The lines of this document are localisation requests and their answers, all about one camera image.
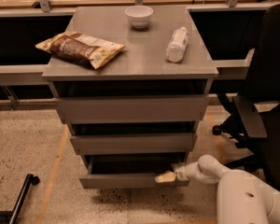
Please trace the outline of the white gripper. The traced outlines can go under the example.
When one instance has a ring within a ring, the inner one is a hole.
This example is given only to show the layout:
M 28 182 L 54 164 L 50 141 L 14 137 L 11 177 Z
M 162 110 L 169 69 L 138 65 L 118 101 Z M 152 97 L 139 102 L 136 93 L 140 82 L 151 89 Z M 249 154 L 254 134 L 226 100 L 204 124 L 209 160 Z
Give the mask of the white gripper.
M 189 181 L 185 165 L 181 165 L 181 163 L 172 163 L 171 168 L 174 169 L 173 172 L 167 171 L 163 174 L 157 175 L 155 181 L 157 183 L 174 182 L 175 179 L 179 181 Z

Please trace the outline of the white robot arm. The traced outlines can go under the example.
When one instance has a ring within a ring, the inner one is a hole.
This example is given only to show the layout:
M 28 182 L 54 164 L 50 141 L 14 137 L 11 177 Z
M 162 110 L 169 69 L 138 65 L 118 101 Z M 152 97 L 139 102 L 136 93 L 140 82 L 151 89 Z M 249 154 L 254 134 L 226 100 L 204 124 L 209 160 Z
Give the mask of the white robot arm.
M 280 191 L 258 177 L 230 169 L 211 155 L 173 163 L 157 183 L 190 181 L 217 184 L 217 224 L 280 224 Z

